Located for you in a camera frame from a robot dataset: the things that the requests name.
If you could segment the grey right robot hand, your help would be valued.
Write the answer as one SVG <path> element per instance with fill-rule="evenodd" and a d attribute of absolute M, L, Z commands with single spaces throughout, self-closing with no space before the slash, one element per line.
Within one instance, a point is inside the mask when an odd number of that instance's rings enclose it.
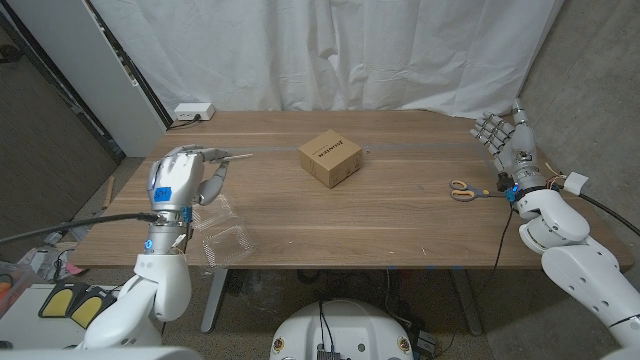
<path fill-rule="evenodd" d="M 534 131 L 528 124 L 528 116 L 519 98 L 512 103 L 511 115 L 513 124 L 496 114 L 485 112 L 475 120 L 470 133 L 494 157 L 499 192 L 506 192 L 513 187 L 516 187 L 515 192 L 541 189 L 546 180 L 537 163 Z"/>

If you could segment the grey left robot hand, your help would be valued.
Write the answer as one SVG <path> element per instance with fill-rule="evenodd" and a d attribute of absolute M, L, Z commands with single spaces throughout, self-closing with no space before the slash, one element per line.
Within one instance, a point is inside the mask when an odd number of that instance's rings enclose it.
<path fill-rule="evenodd" d="M 151 210 L 162 223 L 185 222 L 185 208 L 206 206 L 220 194 L 226 178 L 229 153 L 201 145 L 174 148 L 153 163 L 147 180 Z"/>

